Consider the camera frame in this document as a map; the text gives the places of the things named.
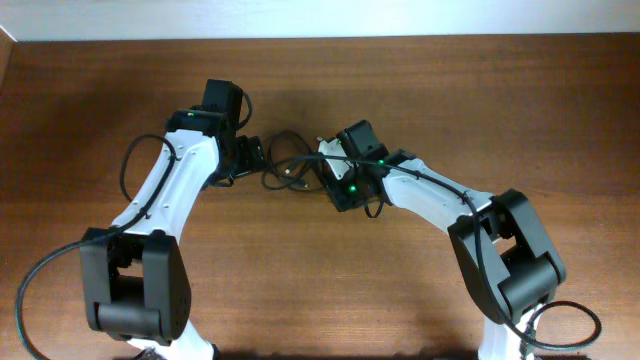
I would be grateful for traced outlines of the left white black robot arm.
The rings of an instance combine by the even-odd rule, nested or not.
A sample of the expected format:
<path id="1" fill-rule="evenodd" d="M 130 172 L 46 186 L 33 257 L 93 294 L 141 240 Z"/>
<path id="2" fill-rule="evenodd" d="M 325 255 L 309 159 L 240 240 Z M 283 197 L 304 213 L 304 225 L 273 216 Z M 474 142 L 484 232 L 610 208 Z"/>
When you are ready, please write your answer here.
<path id="1" fill-rule="evenodd" d="M 191 285 L 179 249 L 201 191 L 230 187 L 266 163 L 258 137 L 240 135 L 249 96 L 207 81 L 200 104 L 176 111 L 138 193 L 107 229 L 90 228 L 80 248 L 89 327 L 140 349 L 142 359 L 216 359 L 190 320 Z"/>

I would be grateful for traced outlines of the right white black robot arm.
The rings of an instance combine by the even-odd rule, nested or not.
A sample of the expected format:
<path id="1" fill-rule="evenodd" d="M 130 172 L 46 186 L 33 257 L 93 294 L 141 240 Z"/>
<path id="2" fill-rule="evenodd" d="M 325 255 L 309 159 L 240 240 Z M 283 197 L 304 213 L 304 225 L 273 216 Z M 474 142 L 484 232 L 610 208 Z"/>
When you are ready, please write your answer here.
<path id="1" fill-rule="evenodd" d="M 450 237 L 467 291 L 484 315 L 481 359 L 531 359 L 535 311 L 566 279 L 566 267 L 528 198 L 460 185 L 415 155 L 391 153 L 362 120 L 318 144 L 319 176 L 341 211 L 377 199 L 406 209 Z"/>

